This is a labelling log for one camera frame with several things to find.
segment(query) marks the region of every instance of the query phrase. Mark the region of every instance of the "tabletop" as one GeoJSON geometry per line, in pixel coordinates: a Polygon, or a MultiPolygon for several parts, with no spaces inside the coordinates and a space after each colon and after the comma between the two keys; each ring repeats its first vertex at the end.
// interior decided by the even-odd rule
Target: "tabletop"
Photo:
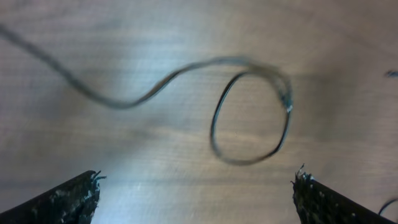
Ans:
{"type": "MultiPolygon", "coordinates": [[[[0,21],[90,87],[139,98],[185,64],[243,55],[279,67],[294,91],[286,142],[253,166],[212,153],[218,98],[239,71],[185,73],[131,110],[103,107],[0,40],[0,212],[86,170],[102,170],[93,223],[299,223],[295,172],[372,211],[398,195],[397,1],[4,0],[0,21]]],[[[243,78],[220,112],[224,153],[260,156],[284,109],[243,78]]],[[[386,217],[396,219],[394,209],[386,217]]]]}

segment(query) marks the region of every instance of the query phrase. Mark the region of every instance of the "wooden table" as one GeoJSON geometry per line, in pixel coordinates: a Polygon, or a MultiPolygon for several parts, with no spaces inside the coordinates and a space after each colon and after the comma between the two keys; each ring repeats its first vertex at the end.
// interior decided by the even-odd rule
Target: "wooden table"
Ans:
{"type": "MultiPolygon", "coordinates": [[[[187,73],[133,110],[88,101],[0,40],[0,211],[93,169],[93,223],[299,223],[294,172],[378,211],[398,195],[398,1],[5,0],[0,21],[105,95],[137,98],[186,63],[246,55],[287,72],[294,110],[283,149],[249,167],[219,161],[208,139],[237,71],[187,73]]],[[[244,78],[217,138],[236,157],[275,146],[283,109],[244,78]]],[[[396,219],[396,206],[386,217],[396,219]]]]}

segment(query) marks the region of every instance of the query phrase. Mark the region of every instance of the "wooden surface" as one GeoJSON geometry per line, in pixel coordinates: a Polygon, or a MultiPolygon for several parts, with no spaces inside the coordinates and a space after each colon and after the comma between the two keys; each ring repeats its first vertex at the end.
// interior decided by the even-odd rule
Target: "wooden surface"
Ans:
{"type": "MultiPolygon", "coordinates": [[[[235,68],[185,74],[150,102],[113,111],[0,40],[0,211],[102,170],[93,223],[299,223],[294,172],[378,211],[398,195],[398,1],[3,0],[0,21],[100,92],[132,99],[186,63],[246,55],[290,74],[283,149],[250,167],[219,161],[208,133],[235,68]]],[[[245,78],[217,138],[236,157],[276,144],[282,108],[245,78]]],[[[386,216],[395,219],[397,206],[386,216]]]]}

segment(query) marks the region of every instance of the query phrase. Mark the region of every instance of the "brown wooden surface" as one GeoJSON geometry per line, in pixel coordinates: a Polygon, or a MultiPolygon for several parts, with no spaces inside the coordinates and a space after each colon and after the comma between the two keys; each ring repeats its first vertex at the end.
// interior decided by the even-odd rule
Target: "brown wooden surface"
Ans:
{"type": "MultiPolygon", "coordinates": [[[[377,211],[398,195],[398,1],[3,0],[0,21],[100,92],[131,99],[167,72],[247,55],[289,73],[283,149],[250,167],[222,163],[208,133],[234,68],[181,76],[150,102],[113,111],[0,40],[0,211],[88,169],[102,170],[93,223],[298,223],[294,172],[377,211]]],[[[220,114],[226,153],[276,144],[282,108],[245,78],[220,114]]],[[[386,216],[394,215],[389,208],[386,216]]]]}

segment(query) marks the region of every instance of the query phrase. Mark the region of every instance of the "wood grain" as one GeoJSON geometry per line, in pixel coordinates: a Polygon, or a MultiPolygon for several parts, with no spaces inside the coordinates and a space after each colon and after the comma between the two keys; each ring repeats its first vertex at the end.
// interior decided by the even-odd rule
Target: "wood grain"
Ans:
{"type": "MultiPolygon", "coordinates": [[[[246,55],[294,89],[283,149],[251,167],[210,150],[233,68],[190,72],[150,102],[103,108],[0,40],[0,211],[88,169],[102,170],[93,223],[298,223],[290,180],[321,183],[377,211],[398,195],[397,1],[3,0],[0,21],[105,95],[132,99],[186,63],[246,55]]],[[[276,144],[282,108],[269,84],[231,90],[217,138],[227,154],[276,144]]],[[[394,208],[386,217],[396,219],[394,208]]]]}

